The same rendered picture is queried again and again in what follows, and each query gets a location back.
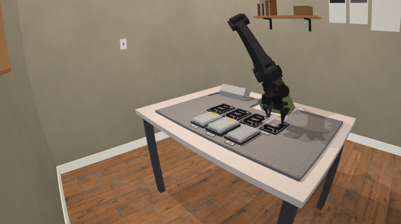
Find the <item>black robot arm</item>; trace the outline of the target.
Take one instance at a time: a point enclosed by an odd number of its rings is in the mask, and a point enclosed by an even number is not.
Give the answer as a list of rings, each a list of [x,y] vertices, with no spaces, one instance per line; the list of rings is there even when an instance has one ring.
[[[262,95],[264,108],[270,109],[273,104],[282,104],[282,98],[289,94],[289,88],[282,81],[283,75],[279,65],[265,53],[247,24],[250,21],[245,14],[238,14],[229,18],[228,24],[233,31],[237,31],[242,39],[252,61],[252,69],[257,81],[263,81],[262,86],[265,94]],[[275,92],[275,93],[272,93]]]

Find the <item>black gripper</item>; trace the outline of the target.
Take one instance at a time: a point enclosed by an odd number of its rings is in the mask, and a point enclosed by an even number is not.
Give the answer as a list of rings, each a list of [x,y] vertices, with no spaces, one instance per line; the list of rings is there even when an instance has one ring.
[[[284,106],[287,106],[287,105],[288,105],[288,103],[285,102],[285,101],[282,101],[282,104],[280,104],[280,105],[273,104],[271,109],[269,109],[269,113],[268,113],[268,110],[266,108],[264,108],[264,106],[263,106],[263,109],[264,109],[264,111],[265,111],[265,113],[267,115],[267,118],[270,117],[272,108],[275,109],[275,110],[279,110],[280,111],[280,115],[281,115],[281,123],[283,123],[287,113],[290,110],[290,108],[286,108],[286,107],[284,108]]]

